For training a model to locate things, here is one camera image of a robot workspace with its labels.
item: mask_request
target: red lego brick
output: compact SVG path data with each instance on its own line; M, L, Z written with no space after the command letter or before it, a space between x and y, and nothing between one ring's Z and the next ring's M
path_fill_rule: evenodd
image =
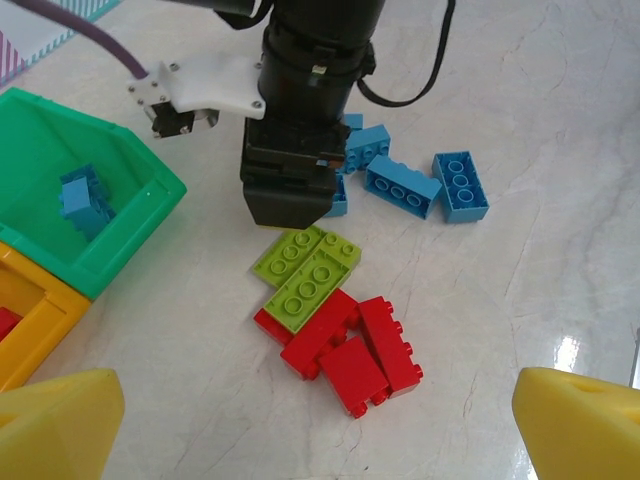
M258 326L262 328L271 338L280 345L288 344L293 338L293 333L287 330L280 322L273 318L269 313L261 308L256 316L253 317Z
M393 320L393 306L382 297L358 305L362 335L387 380L390 397L413 390L423 377L420 365L411 360L413 349L402 340L402 325Z
M0 341L9 335L20 320L22 320L20 315L13 313L8 308L0 307Z
M333 292L282 350L282 359L303 379L315 379L320 373L318 358L344 343L347 328L357 325L357 306L358 302L342 290Z
M380 405L389 382L360 337L353 337L319 360L340 401L355 418L367 413L367 401Z

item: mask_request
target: blue lego brick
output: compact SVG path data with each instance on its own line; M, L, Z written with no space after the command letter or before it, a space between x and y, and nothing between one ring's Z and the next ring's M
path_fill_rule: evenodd
M489 202L469 152L438 153L433 159L433 175L444 185L442 208L447 223L482 220Z
M362 130L364 128L364 115L361 113L346 113L344 115L344 123L352 131Z
M336 193L333 195L333 207L325 217L342 217L347 214L349 209L349 201L347 199L347 190L344 186L344 176L336 173Z
M367 167L364 188L413 215L427 218L442 184L403 163L378 155Z
M101 197L104 200L109 199L109 190L100 182L98 174L92 164L87 164L84 167L80 167L73 172L66 173L60 177L60 181L64 185L65 183L78 180L79 178L86 177L87 184L89 185L89 192L92 197Z
M60 201L60 215L70 220L88 242L92 241L115 216L115 212L101 198L92 198L86 177L65 183Z
M384 125L352 131L347 139L346 158L340 172L364 170L376 155L389 155L390 148L391 136Z

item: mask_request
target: yellow foam block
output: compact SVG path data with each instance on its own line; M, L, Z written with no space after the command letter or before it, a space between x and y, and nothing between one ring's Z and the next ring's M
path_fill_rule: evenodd
M91 302L0 242L0 307L23 319L0 341L0 392L24 384Z
M0 394L0 478L99 479L123 415L120 382L109 369Z
M525 368L512 406L540 480L640 478L640 391Z

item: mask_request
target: marble floor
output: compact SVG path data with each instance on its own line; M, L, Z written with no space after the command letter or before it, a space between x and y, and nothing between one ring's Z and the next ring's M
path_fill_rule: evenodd
M421 221L350 176L327 219L363 248L345 290L396 307L425 372L353 420L322 379L298 380L252 314L249 272L277 237L238 178L242 119L155 141L127 73L76 38L15 85L131 128L189 193L33 380L117 370L127 412L105 479L533 480L510 400L521 368L626 384L640 313L640 2L459 2L436 88L405 109L359 94L392 155L430 171L469 149L492 205L473 225ZM429 75L444 2L387 0L370 85L396 99ZM202 48L259 55L261 31L128 0L100 24L144 62Z

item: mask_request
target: purple cable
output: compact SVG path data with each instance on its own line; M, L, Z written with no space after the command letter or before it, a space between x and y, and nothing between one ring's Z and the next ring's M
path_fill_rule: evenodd
M24 8L36 15L47 18L52 22L64 25L75 30L81 35L93 40L129 69L138 80L145 78L148 73L144 67L131 55L131 53L118 43L118 41L104 30L96 27L84 18L74 15L48 0L8 0L9 2Z

